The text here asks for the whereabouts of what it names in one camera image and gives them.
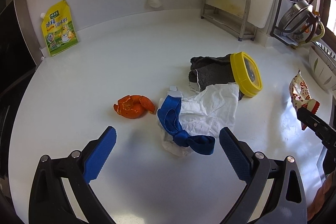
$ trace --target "stainless steel bowl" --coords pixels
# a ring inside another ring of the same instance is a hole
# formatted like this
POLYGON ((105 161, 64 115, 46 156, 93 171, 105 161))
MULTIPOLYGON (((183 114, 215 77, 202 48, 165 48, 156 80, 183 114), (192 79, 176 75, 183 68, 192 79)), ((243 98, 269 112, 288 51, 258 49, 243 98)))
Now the stainless steel bowl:
MULTIPOLYGON (((313 11, 313 6, 308 4, 307 1, 301 0, 298 3, 294 4, 281 18, 278 27, 281 30, 289 31, 295 27, 302 19, 308 18, 308 14, 313 11)), ((305 21, 303 21, 300 25, 298 25, 292 32, 286 33, 281 32, 282 36, 289 35, 291 33, 297 32, 303 25, 305 21)))

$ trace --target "cutting board rack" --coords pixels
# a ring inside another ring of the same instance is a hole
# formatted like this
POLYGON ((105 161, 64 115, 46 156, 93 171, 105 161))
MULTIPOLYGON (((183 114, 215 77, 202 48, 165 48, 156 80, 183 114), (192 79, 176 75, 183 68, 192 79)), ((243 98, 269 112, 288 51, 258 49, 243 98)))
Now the cutting board rack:
POLYGON ((215 24, 221 29, 232 34, 238 38, 238 41, 243 39, 254 40, 256 27, 247 22, 251 6, 251 0, 246 0, 243 18, 228 13, 217 7, 206 4, 206 0, 203 0, 201 18, 215 24))

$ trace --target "green logo label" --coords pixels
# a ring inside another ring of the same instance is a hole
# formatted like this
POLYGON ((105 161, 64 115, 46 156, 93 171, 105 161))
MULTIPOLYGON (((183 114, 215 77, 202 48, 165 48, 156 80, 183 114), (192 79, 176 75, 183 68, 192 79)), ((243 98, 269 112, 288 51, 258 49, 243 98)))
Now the green logo label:
POLYGON ((59 11, 57 10, 56 12, 53 12, 51 15, 50 15, 50 19, 53 19, 55 17, 58 17, 59 16, 59 11))

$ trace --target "crumpled paper towel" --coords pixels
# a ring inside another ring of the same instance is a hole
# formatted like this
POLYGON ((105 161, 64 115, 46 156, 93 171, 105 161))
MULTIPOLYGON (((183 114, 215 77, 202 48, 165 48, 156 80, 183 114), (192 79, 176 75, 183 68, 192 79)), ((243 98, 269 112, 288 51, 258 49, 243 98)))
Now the crumpled paper towel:
MULTIPOLYGON (((183 98, 179 115, 182 128, 191 136, 206 135, 215 138, 219 137, 219 132, 224 127, 233 130, 238 97, 237 84, 216 84, 207 86, 197 95, 183 98)), ((160 99, 159 108, 164 100, 165 98, 160 99)), ((164 149, 178 157, 194 152, 190 147, 180 147, 174 143, 173 137, 164 130, 159 119, 157 122, 164 149)))

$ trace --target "orange peel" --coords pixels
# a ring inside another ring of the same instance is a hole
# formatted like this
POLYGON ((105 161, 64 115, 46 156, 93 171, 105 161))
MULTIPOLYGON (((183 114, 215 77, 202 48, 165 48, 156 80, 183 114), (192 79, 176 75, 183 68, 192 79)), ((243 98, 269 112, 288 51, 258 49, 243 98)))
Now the orange peel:
POLYGON ((127 95, 113 106, 121 116, 129 119, 140 117, 147 110, 150 114, 155 112, 155 106, 150 99, 141 95, 127 95))

